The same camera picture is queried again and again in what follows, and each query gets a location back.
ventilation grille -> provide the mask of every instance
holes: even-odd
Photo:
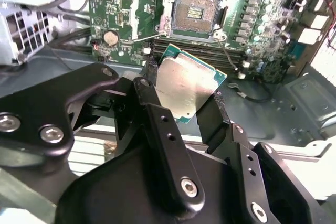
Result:
[[[333,49],[336,48],[335,30],[332,30],[330,34],[333,34],[330,47],[328,47],[328,40],[325,39],[311,66],[336,86],[336,50]]]
[[[44,42],[48,41],[50,30],[45,13],[16,12],[6,19],[12,41],[16,44],[19,54],[25,55],[25,59],[40,50]]]

green circuit board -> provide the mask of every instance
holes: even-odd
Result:
[[[181,0],[174,0],[172,3],[172,13],[176,12],[178,1]],[[286,0],[230,0],[227,6],[214,16],[221,25],[220,35],[225,36],[220,43],[227,51],[237,56],[237,64],[246,57],[249,58],[249,67],[243,69],[247,78],[263,75],[268,82],[279,82],[294,58],[298,58],[298,54],[293,55],[289,50],[293,48],[293,43],[297,42],[292,39],[288,44],[284,40],[284,32],[276,25],[287,23],[288,35],[291,27],[300,22],[303,12],[284,8],[285,2]],[[214,55],[213,59],[207,61],[202,55],[196,56],[210,64],[215,61],[213,63],[215,67],[226,71],[229,68],[227,62],[220,64],[226,60],[226,56],[223,53],[219,55],[220,46],[218,40],[213,39],[214,33],[177,29],[170,36],[166,34],[158,36],[162,32],[160,19],[167,3],[166,0],[90,0],[92,41],[97,42],[93,47],[93,55],[98,60],[143,66],[148,56],[148,52],[144,52],[144,47],[152,46],[151,41],[154,38],[151,37],[157,36],[155,43],[158,47],[161,44],[180,43],[183,45],[178,46],[185,47],[183,49],[187,51],[206,49],[209,58]],[[205,15],[203,11],[203,8],[197,7],[188,13],[196,19],[201,19]],[[109,31],[118,36],[116,44],[104,43],[104,34]],[[150,51],[152,54],[161,53],[163,50],[157,50],[152,46]]]

capacitor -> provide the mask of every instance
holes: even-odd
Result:
[[[296,0],[296,3],[301,5],[301,6],[305,6],[307,3],[307,0]]]
[[[285,34],[281,35],[281,39],[282,39],[286,44],[290,43],[290,38],[289,38],[287,35],[285,35]]]
[[[270,12],[272,11],[272,9],[273,9],[273,6],[272,6],[272,5],[265,5],[265,6],[264,6],[264,10],[265,10],[265,12],[267,12],[267,13],[270,13]]]
[[[263,26],[263,25],[259,25],[259,26],[257,26],[257,31],[258,31],[258,33],[263,33],[264,31],[265,31],[265,26]]]
[[[286,29],[286,25],[284,25],[283,23],[278,22],[277,23],[277,27],[281,30],[284,31]]]
[[[268,17],[268,15],[266,15],[266,14],[262,15],[262,16],[261,16],[261,20],[262,20],[263,22],[268,22],[268,21],[269,21],[269,17]]]
[[[295,5],[295,6],[294,6],[294,9],[297,10],[298,12],[302,13],[302,11],[303,11],[303,6]]]
[[[258,41],[260,41],[260,36],[259,36],[259,35],[254,36],[254,37],[253,37],[253,41],[254,41],[254,42],[258,42]]]
[[[252,49],[251,48],[246,48],[245,49],[245,53],[247,54],[247,55],[250,55],[250,54],[252,54]]]
[[[119,42],[119,35],[116,31],[107,31],[104,33],[103,39],[109,46],[114,46]]]

screw hole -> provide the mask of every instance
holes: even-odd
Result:
[[[161,120],[163,121],[163,122],[168,122],[168,118],[166,118],[164,115],[163,116],[161,116]]]
[[[251,168],[249,168],[248,171],[251,173],[251,175],[257,176],[256,172],[254,170],[252,170]]]
[[[175,136],[173,136],[172,134],[167,134],[167,138],[170,140],[170,141],[175,141],[176,140],[176,138],[175,138]]]
[[[119,112],[123,111],[126,108],[125,104],[122,104],[119,106],[118,110]]]

black metal bracket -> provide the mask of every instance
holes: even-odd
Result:
[[[150,65],[152,69],[146,75],[153,79],[157,66]],[[232,220],[230,223],[332,223],[280,156],[263,143],[253,147],[244,129],[230,121],[219,92],[216,91],[196,115],[203,142],[209,146],[207,153],[213,157],[187,150],[171,111],[161,107],[153,82],[143,77],[119,78],[112,69],[95,63],[0,98],[0,167],[54,203],[67,188],[60,201],[59,212],[63,214],[58,217],[72,211],[66,207],[65,198],[71,198],[76,192],[75,199],[82,201],[88,186],[100,185],[118,166],[138,155],[137,163],[143,158],[150,159],[151,167],[155,167],[149,172],[153,179],[150,185],[157,187],[161,196],[160,210],[151,202],[147,184],[138,194],[147,198],[137,199],[151,206],[152,221],[159,212],[159,219],[173,216],[167,223],[184,220],[204,223],[205,213],[216,214],[217,220]],[[65,164],[74,142],[73,131],[95,122],[100,116],[115,118],[117,157],[96,171],[103,179],[96,180],[88,174],[75,180]],[[139,153],[145,153],[145,157],[140,158]],[[223,176],[230,176],[222,178],[230,185],[229,190],[235,192],[230,204],[226,196],[221,195],[228,192],[227,188],[222,190],[221,182],[211,181],[208,168],[216,173],[225,171]],[[137,178],[144,184],[148,171],[140,172],[145,177]],[[83,190],[78,190],[77,185],[83,185],[84,181],[90,185],[85,184]],[[118,186],[129,190],[120,183]],[[291,201],[290,211],[283,208],[286,206],[282,203],[283,195]],[[108,204],[112,200],[104,194],[100,197]],[[212,211],[214,206],[217,209],[222,204],[230,211]]]
[[[244,129],[229,123],[219,95],[212,95],[196,115],[207,152],[225,160],[235,173],[238,208],[243,213],[240,221],[331,224],[325,211],[274,149],[265,143],[253,147]]]
[[[134,141],[147,139],[154,160],[159,161],[162,174],[161,185],[168,195],[166,205],[182,219],[193,217],[205,202],[204,189],[187,153],[175,119],[169,109],[160,105],[155,87],[148,79],[135,78],[125,99],[116,105],[115,117],[118,151],[121,155],[136,146]],[[183,190],[184,179],[192,181],[197,194],[189,195]]]

